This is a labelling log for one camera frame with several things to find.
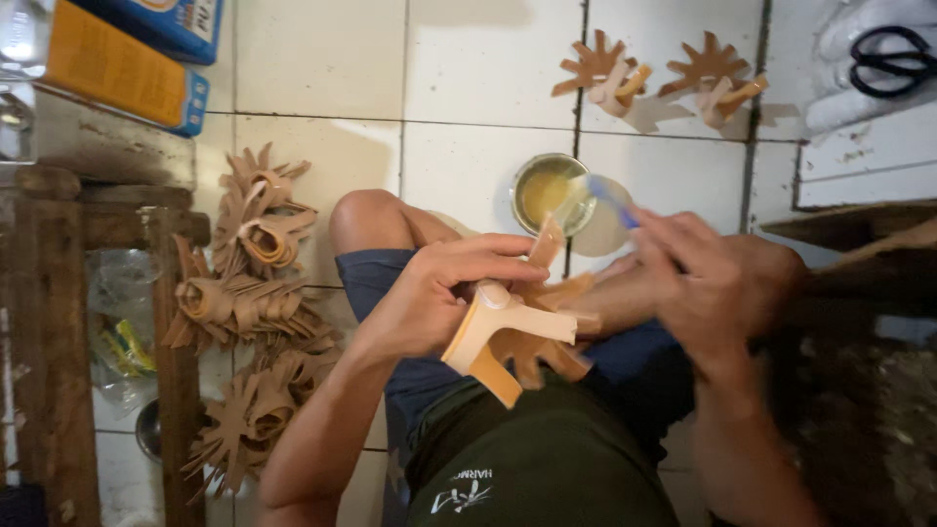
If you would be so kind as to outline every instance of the metal bowl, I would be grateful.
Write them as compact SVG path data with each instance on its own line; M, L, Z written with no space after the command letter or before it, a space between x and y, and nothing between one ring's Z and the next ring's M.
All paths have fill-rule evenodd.
M134 433L143 454L153 462L161 463L163 444L159 439L159 399L147 402L140 410Z
M573 179L584 173L588 173L586 165L579 162L578 159L567 156L566 154L540 154L524 164L517 175L514 176L513 185L511 185L511 212L514 219L520 223L525 231L533 235L540 232L540 225L528 216L524 210L522 202L524 185L530 180L530 177L539 172L561 173L568 179ZM563 225L563 234L568 238L582 231L588 221L592 219L595 212L596 199L589 197L586 201L576 207L570 218Z

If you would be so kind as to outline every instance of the leg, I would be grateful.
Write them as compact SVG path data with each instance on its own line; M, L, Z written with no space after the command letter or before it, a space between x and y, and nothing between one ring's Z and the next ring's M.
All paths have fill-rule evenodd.
M749 316L749 336L756 337L777 320L784 304L807 276L807 267L792 249L755 235L726 236L725 241L745 273L743 312ZM597 278L602 281L563 308L598 313L602 319L600 337L653 318L654 284L635 255L615 261Z
M756 236L729 236L726 241L743 263L748 283L743 310L750 314L749 335L756 336L770 328L806 276L806 267L792 250ZM651 320L654 291L646 270L636 261L613 265L617 274L571 309L600 312L602 331L631 329L586 350L595 366L583 383L612 406L657 461L666 454L660 439L693 409L692 364L679 343Z
M329 225L338 273L358 321L391 289L416 249L459 235L436 217L384 190L356 190L335 206ZM405 359L384 393L403 413L407 430L433 401L463 378L435 358Z

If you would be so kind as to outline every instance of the white tile floor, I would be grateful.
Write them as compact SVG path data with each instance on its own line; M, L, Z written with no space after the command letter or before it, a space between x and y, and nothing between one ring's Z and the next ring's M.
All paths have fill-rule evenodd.
M751 213L781 218L790 202L807 57L799 6L775 2L768 76L773 86L758 130L774 143L754 152ZM723 130L704 126L692 95L639 98L623 121L586 103L576 121L576 94L550 98L570 78L558 64L575 58L570 44L603 29L626 54L654 68L650 94L677 75L680 42L702 46L703 31L734 44L755 66L762 2L746 0L230 0L217 64L201 68L212 83L204 132L197 138L196 210L216 215L225 154L274 141L276 162L308 159L295 198L321 212L301 262L318 289L320 308L351 333L354 317L341 290L327 240L328 214L346 192L385 188L432 210L462 233L522 233L508 206L514 171L546 152L577 155L660 212L692 210L723 233L742 225L749 106ZM628 250L627 235L586 231L573 240L570 269L596 269ZM553 269L567 270L563 259ZM249 360L249 351L212 352L201 360L202 394ZM106 525L128 515L159 519L158 470L137 448L132 415L115 421L96 398L101 495ZM346 492L339 525L380 524L387 465L383 409ZM705 525L692 472L687 424L672 428L662 479L684 525ZM209 524L252 524L256 488L246 485L209 507Z

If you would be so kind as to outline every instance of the dark green t-shirt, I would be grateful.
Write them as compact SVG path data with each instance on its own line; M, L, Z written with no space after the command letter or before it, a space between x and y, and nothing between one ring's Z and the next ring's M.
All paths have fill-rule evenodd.
M678 525L631 434L556 375L507 411L471 384L438 402L407 466L407 525Z

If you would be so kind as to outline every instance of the blue brush handle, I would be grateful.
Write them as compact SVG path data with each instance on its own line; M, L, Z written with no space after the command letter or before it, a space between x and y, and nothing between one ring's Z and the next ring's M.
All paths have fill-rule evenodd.
M621 223L627 229L636 229L639 225L634 216L628 212L628 208L618 200L616 200L608 189L605 187L605 184L599 180L599 176L595 173L586 174L586 186L589 189L589 192L593 196L599 198L600 200L607 201L611 203L616 210L618 211L618 223Z
M618 208L618 222L625 226L627 229L637 229L640 224L634 219L634 216L628 209L625 208L621 203L615 203L615 206Z

